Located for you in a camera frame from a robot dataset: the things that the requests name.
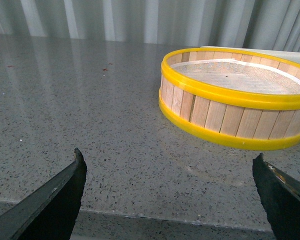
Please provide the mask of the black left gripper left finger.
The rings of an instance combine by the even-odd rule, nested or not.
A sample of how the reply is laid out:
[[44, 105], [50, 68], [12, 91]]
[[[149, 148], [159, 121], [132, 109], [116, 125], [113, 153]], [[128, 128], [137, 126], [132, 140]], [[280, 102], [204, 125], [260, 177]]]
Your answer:
[[0, 240], [70, 239], [87, 175], [81, 151], [74, 153], [74, 162], [0, 215]]

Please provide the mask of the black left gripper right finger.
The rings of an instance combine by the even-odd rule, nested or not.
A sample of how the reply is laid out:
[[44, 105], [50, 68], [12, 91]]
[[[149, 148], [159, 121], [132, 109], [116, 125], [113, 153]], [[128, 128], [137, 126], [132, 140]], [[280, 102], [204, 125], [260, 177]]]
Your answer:
[[264, 161], [253, 159], [252, 175], [276, 239], [300, 240], [300, 181]]

